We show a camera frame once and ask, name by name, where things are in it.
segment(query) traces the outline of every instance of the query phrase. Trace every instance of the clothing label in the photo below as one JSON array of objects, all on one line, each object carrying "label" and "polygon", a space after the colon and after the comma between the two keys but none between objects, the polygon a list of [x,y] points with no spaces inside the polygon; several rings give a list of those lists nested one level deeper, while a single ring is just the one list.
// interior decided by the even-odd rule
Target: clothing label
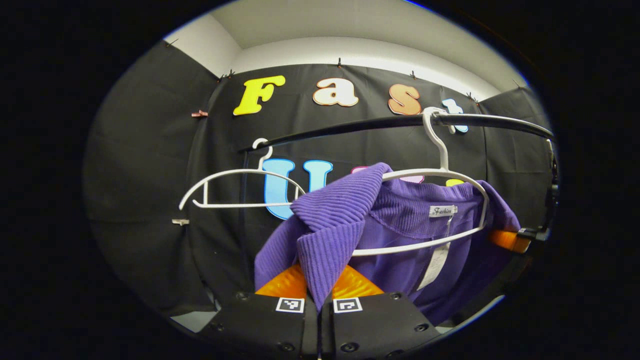
[{"label": "clothing label", "polygon": [[427,271],[424,273],[424,278],[422,278],[422,282],[420,282],[420,285],[418,285],[418,290],[431,284],[438,277],[438,274],[440,273],[440,271],[442,270],[442,267],[444,266],[444,262],[447,260],[450,244],[451,243],[446,243],[444,245],[441,245],[433,251],[431,262],[429,262]]},{"label": "clothing label", "polygon": [[449,217],[457,212],[458,207],[455,205],[429,207],[430,218]]}]

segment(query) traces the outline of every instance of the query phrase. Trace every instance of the ribbed knit fabric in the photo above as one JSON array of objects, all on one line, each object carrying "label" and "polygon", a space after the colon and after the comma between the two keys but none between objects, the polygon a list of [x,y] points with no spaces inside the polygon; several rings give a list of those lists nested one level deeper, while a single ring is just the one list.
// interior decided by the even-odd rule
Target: ribbed knit fabric
[{"label": "ribbed knit fabric", "polygon": [[[508,251],[491,244],[488,248],[477,247],[478,254],[491,259],[491,263],[483,259],[469,262],[473,258],[472,241],[486,240],[486,231],[452,241],[440,274],[419,291],[416,287],[429,265],[433,247],[351,257],[355,249],[409,245],[445,236],[448,218],[429,218],[430,206],[457,205],[450,235],[478,225],[483,198],[470,183],[439,186],[400,179],[383,182],[382,175],[390,171],[387,164],[377,163],[294,201],[293,216],[278,226],[256,256],[256,289],[300,261],[320,311],[340,274],[350,264],[383,291],[407,294],[432,322],[432,317],[435,320],[446,316],[481,291],[510,257]],[[519,230],[518,220],[508,205],[488,183],[478,182],[490,198],[486,214],[488,228]],[[483,273],[469,269],[465,266],[468,262],[482,268]],[[445,301],[448,294],[456,291],[458,299]]]}]

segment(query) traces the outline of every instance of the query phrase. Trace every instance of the white hanger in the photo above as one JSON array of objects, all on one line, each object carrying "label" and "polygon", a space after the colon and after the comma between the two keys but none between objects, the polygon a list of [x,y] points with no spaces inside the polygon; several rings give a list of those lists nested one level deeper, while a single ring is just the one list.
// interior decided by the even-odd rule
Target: white hanger
[{"label": "white hanger", "polygon": [[424,109],[424,111],[422,112],[422,123],[424,124],[424,128],[427,131],[427,135],[440,150],[440,168],[415,168],[415,169],[409,169],[409,170],[387,172],[382,175],[382,181],[398,179],[400,177],[405,177],[405,176],[420,176],[420,175],[453,177],[455,179],[461,179],[461,180],[467,181],[473,186],[475,186],[478,190],[480,190],[480,192],[482,193],[482,196],[484,197],[482,215],[480,216],[480,223],[478,227],[476,227],[475,229],[471,229],[469,231],[465,231],[460,234],[448,236],[446,238],[442,238],[438,240],[427,241],[424,243],[396,246],[396,247],[386,247],[382,249],[359,249],[353,252],[353,256],[393,254],[395,252],[404,252],[404,251],[410,251],[410,250],[423,249],[425,247],[437,246],[440,244],[448,243],[452,240],[464,238],[465,236],[477,233],[478,231],[484,229],[484,226],[485,226],[484,216],[486,215],[486,209],[489,203],[489,196],[486,194],[486,191],[484,190],[482,185],[480,185],[477,181],[471,179],[469,176],[449,170],[449,155],[447,153],[447,147],[444,145],[442,140],[439,137],[437,137],[431,125],[431,115],[436,112],[447,113],[443,109],[434,108],[430,106]]},{"label": "white hanger", "polygon": [[[253,148],[255,149],[258,144],[267,141],[267,139],[265,138],[259,138],[256,141],[253,142]],[[265,208],[267,206],[285,206],[285,205],[291,205],[290,202],[274,202],[272,204],[209,204],[208,203],[208,195],[209,195],[209,181],[216,179],[217,177],[221,177],[221,176],[225,176],[225,175],[230,175],[230,174],[267,174],[267,175],[273,175],[273,176],[277,176],[280,177],[282,179],[285,179],[286,181],[292,183],[293,185],[296,186],[296,195],[294,196],[295,199],[298,198],[298,194],[299,192],[302,192],[302,194],[304,195],[305,191],[302,189],[302,187],[300,185],[298,185],[298,183],[296,183],[295,181],[289,179],[286,176],[282,176],[280,174],[276,174],[274,172],[269,172],[269,171],[265,171],[262,169],[262,163],[264,162],[264,160],[267,160],[268,158],[271,157],[271,154],[273,154],[273,147],[269,146],[269,151],[267,152],[267,154],[263,157],[260,158],[260,161],[258,161],[258,169],[257,170],[253,170],[253,169],[245,169],[245,168],[240,168],[240,169],[236,169],[236,170],[227,170],[227,171],[222,171],[222,172],[217,172],[213,175],[209,175],[207,177],[205,177],[204,179],[200,180],[196,185],[193,185],[189,191],[187,191],[186,194],[184,194],[184,196],[182,197],[182,201],[180,201],[180,205],[179,208],[180,210],[182,210],[182,208],[184,207],[185,202],[187,202],[187,199],[189,198],[189,196],[191,196],[191,194],[193,194],[193,192],[195,192],[199,187],[203,186],[204,189],[204,196],[203,196],[203,204],[197,202],[195,199],[193,199],[193,203],[196,204],[196,206],[198,206],[199,208],[206,208],[206,209],[221,209],[221,208]]]}]

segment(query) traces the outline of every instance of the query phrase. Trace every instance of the orange gripper pad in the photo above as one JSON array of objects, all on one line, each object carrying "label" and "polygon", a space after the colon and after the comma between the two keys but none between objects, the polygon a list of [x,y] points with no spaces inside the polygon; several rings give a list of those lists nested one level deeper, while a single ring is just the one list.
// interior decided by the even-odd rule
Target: orange gripper pad
[{"label": "orange gripper pad", "polygon": [[[295,264],[284,270],[255,293],[273,297],[304,299],[307,295],[307,284],[300,264]],[[332,297],[333,299],[345,299],[382,293],[384,291],[380,290],[373,282],[347,265],[333,287]]]},{"label": "orange gripper pad", "polygon": [[499,247],[505,248],[509,251],[517,252],[519,254],[524,254],[524,252],[529,248],[529,244],[531,243],[531,241],[528,239],[519,238],[518,233],[512,233],[511,231],[502,230],[492,230],[489,233],[489,240]]}]

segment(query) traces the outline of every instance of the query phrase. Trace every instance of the sweater sleeve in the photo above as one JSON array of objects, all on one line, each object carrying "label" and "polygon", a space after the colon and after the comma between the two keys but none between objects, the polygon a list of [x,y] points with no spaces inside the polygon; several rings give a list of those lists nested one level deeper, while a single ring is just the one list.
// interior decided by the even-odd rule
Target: sweater sleeve
[{"label": "sweater sleeve", "polygon": [[273,231],[255,257],[256,291],[294,264],[298,253],[296,241],[308,232],[308,227],[296,215]]}]

